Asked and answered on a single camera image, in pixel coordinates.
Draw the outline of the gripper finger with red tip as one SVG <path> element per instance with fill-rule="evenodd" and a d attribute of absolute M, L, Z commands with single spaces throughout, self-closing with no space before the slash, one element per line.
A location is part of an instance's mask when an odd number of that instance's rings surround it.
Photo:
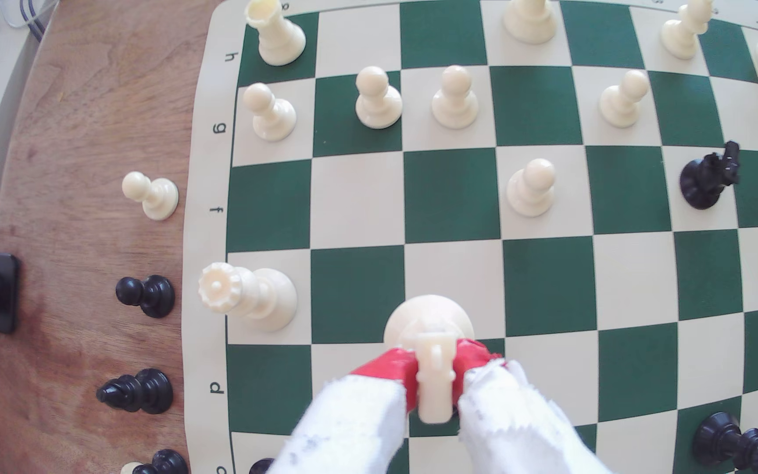
<path fill-rule="evenodd" d="M 385 351 L 327 383 L 268 473 L 386 473 L 417 401 L 415 353 Z"/>
<path fill-rule="evenodd" d="M 459 339 L 455 371 L 459 439 L 475 473 L 610 472 L 517 360 Z"/>

